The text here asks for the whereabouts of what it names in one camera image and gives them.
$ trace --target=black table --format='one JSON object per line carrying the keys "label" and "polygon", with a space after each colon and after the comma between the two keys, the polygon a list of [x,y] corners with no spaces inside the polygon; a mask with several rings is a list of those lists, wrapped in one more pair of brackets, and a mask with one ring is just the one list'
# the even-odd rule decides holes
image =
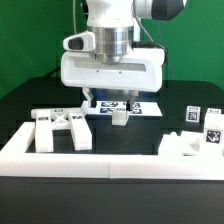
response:
{"label": "black table", "polygon": [[[98,100],[127,100],[122,91],[95,90]],[[113,127],[111,117],[87,115],[93,151],[99,154],[156,155],[163,134],[203,130],[208,107],[223,107],[224,91],[207,82],[165,81],[158,93],[137,101],[158,102],[163,117],[130,117]],[[36,108],[80,107],[79,88],[59,79],[35,78],[0,100],[1,148]],[[199,124],[185,122],[186,107],[200,106]],[[55,133],[57,153],[75,153],[69,132]],[[0,178],[0,223],[222,223],[224,182]]]}

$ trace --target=green wall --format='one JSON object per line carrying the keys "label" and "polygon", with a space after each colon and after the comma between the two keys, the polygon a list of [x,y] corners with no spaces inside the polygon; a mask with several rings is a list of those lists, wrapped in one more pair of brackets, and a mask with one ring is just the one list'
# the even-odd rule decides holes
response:
{"label": "green wall", "polygon": [[59,66],[72,32],[72,0],[1,0],[0,97]]}
{"label": "green wall", "polygon": [[[224,89],[223,12],[223,0],[188,0],[177,18],[159,22],[175,79],[211,81]],[[62,40],[73,33],[72,22],[72,0],[1,0],[0,97],[60,66]],[[78,8],[77,22],[78,32],[85,30]],[[143,23],[160,43],[157,22]],[[163,75],[169,79],[167,66]]]}
{"label": "green wall", "polygon": [[[174,79],[210,81],[224,89],[223,3],[223,0],[188,0],[178,17],[159,22]],[[161,43],[157,22],[143,23],[155,42]],[[163,71],[164,79],[169,79],[167,66]]]}

